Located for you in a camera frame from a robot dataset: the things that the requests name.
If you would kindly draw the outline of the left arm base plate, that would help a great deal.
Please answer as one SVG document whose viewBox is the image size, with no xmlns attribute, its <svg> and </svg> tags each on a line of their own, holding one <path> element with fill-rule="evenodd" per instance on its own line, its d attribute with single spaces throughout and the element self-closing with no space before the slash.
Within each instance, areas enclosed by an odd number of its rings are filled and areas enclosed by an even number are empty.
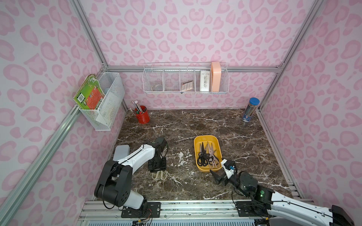
<svg viewBox="0 0 362 226">
<path fill-rule="evenodd" d="M 121 218 L 145 218 L 149 215 L 153 218 L 159 218 L 161 211 L 161 202 L 147 202 L 139 209 L 123 207 Z"/>
</svg>

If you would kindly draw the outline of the pink kitchen scissors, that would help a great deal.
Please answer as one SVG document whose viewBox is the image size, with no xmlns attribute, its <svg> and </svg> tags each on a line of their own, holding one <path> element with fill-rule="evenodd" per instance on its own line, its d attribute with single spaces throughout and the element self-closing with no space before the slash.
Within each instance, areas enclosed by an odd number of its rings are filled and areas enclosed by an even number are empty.
<svg viewBox="0 0 362 226">
<path fill-rule="evenodd" d="M 208 151 L 209 154 L 209 158 L 208 158 L 208 165 L 211 169 L 216 169 L 219 167 L 219 159 L 216 157 L 215 153 L 216 151 L 214 150 L 213 144 L 211 143 L 207 143 L 206 145 L 206 149 Z"/>
</svg>

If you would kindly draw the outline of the cream kitchen scissors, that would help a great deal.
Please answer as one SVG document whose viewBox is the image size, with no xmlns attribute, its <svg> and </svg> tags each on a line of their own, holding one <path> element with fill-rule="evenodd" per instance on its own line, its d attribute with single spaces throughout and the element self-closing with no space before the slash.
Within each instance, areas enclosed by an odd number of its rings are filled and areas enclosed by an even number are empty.
<svg viewBox="0 0 362 226">
<path fill-rule="evenodd" d="M 153 180 L 165 181 L 167 179 L 167 176 L 168 176 L 168 173 L 166 170 L 161 170 L 161 171 L 151 173 L 151 177 Z"/>
</svg>

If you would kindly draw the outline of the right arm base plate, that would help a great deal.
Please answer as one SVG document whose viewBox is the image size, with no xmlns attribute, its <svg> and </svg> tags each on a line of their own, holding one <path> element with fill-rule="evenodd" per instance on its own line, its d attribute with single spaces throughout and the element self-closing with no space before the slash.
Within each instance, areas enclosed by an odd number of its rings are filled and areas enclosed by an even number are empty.
<svg viewBox="0 0 362 226">
<path fill-rule="evenodd" d="M 268 210 L 271 210 L 272 204 L 272 201 L 238 201 L 235 203 L 235 207 L 239 217 L 267 217 L 269 216 Z"/>
</svg>

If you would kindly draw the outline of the all black scissors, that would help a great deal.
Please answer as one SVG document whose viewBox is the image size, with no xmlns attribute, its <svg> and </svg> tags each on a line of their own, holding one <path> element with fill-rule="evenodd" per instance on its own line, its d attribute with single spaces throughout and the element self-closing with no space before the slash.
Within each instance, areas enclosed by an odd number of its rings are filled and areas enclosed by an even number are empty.
<svg viewBox="0 0 362 226">
<path fill-rule="evenodd" d="M 209 157 L 208 157 L 208 154 L 207 154 L 207 152 L 205 150 L 203 142 L 200 143 L 199 148 L 200 148 L 200 152 L 199 152 L 199 156 L 198 156 L 198 159 L 197 159 L 197 164 L 200 167 L 205 167 L 205 166 L 208 165 L 208 158 Z"/>
</svg>

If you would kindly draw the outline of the yellow storage box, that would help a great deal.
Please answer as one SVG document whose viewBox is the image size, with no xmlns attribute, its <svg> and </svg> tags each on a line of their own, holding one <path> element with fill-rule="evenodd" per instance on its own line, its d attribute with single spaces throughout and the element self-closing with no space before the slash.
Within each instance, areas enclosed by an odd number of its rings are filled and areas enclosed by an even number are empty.
<svg viewBox="0 0 362 226">
<path fill-rule="evenodd" d="M 194 151 L 197 168 L 208 173 L 222 168 L 222 154 L 218 139 L 213 135 L 197 136 L 194 139 Z"/>
</svg>

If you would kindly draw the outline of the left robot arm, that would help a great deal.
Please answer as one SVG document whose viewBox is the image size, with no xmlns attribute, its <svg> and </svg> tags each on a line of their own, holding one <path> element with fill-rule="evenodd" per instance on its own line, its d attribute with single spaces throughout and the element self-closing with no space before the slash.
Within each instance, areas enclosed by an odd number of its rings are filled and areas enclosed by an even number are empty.
<svg viewBox="0 0 362 226">
<path fill-rule="evenodd" d="M 133 174 L 145 163 L 151 173 L 166 170 L 168 143 L 158 137 L 142 144 L 135 152 L 120 160 L 105 163 L 94 190 L 94 196 L 117 207 L 145 211 L 147 199 L 131 190 Z"/>
</svg>

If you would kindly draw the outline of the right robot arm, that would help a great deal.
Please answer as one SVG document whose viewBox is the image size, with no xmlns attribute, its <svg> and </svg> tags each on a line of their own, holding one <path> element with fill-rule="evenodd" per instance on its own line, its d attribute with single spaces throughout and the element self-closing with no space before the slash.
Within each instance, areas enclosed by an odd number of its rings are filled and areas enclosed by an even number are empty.
<svg viewBox="0 0 362 226">
<path fill-rule="evenodd" d="M 258 184 L 249 173 L 239 174 L 228 170 L 219 174 L 210 171 L 216 182 L 231 184 L 237 194 L 250 199 L 234 202 L 241 213 L 257 217 L 281 217 L 302 226 L 354 226 L 352 218 L 339 206 L 331 208 L 315 206 L 289 198 L 279 192 Z"/>
</svg>

